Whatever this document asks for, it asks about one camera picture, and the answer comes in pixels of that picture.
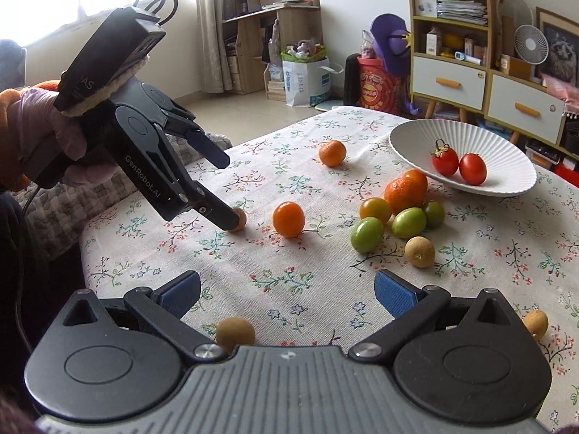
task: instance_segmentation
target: electric fan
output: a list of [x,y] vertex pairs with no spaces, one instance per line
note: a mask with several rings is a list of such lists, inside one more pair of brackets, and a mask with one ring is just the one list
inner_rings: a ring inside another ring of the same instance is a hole
[[549,55],[549,43],[535,26],[523,24],[515,31],[515,50],[525,62],[539,65]]
[[514,28],[534,24],[533,11],[525,0],[497,0],[497,15],[499,25],[503,24],[503,17],[510,18]]

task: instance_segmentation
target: gray ribbed panel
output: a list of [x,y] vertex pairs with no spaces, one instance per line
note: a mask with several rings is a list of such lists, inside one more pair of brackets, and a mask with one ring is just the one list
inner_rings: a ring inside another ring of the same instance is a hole
[[39,426],[48,434],[546,433],[531,420],[492,429],[439,421],[402,397],[383,369],[335,346],[244,346],[231,361],[197,367],[169,403],[138,419],[81,427],[44,417]]

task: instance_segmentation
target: red bucket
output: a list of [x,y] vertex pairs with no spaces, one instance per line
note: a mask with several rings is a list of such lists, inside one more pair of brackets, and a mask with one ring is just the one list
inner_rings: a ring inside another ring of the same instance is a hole
[[380,59],[358,57],[360,64],[360,106],[374,111],[400,114],[402,80],[390,75]]

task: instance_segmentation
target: gripper logo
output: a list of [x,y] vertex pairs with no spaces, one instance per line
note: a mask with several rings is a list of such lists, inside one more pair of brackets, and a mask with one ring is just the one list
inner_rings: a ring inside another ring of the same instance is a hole
[[151,191],[157,198],[159,198],[161,195],[159,190],[155,189],[153,183],[147,179],[147,175],[144,174],[143,171],[141,171],[141,168],[139,168],[139,166],[131,159],[131,155],[126,155],[124,160],[127,162],[128,166],[130,166],[131,169],[137,174],[139,179],[143,181],[143,184],[149,188],[149,191]]

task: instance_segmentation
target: purple hat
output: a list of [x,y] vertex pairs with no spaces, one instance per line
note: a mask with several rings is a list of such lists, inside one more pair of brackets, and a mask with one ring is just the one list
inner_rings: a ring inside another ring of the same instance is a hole
[[410,48],[402,37],[409,34],[404,20],[396,14],[382,14],[372,23],[374,50],[384,60],[388,73],[396,77],[410,75]]

